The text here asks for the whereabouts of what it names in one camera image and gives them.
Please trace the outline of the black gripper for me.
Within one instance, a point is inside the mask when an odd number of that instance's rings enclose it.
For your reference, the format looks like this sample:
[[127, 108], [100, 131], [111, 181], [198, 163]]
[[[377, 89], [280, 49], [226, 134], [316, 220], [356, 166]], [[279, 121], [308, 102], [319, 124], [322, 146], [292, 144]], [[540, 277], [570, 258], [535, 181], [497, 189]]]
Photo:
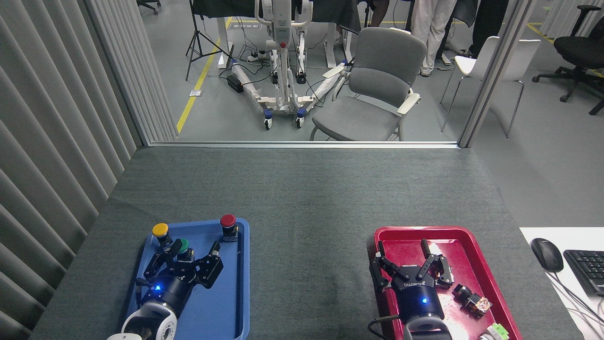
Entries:
[[[444, 319], [444, 311], [436, 293], [436, 286], [448, 289], [454, 284], [452, 268], [447, 258], [443, 255], [432, 254], [427, 239], [420, 242], [425, 262], [417, 273], [417, 279], [402, 279], [401, 267], [380, 252], [375, 253], [375, 258], [369, 261], [369, 272], [375, 290], [384, 290], [391, 287], [395, 292], [399, 316], [403, 324], [417, 318], [436, 317]], [[427, 276], [431, 267], [435, 276]]]
[[142, 297], [143, 304], [166, 304], [175, 315], [181, 315], [196, 284], [205, 288], [211, 288], [214, 285], [224, 268], [222, 258], [219, 256], [221, 248], [219, 241], [214, 241], [205, 257], [194, 261], [196, 275], [188, 273], [183, 276], [175, 276], [170, 272], [161, 272], [158, 275], [164, 264], [169, 270], [174, 269], [174, 258], [182, 245], [182, 240], [177, 239], [151, 257], [143, 272], [144, 278], [151, 284], [151, 288]]

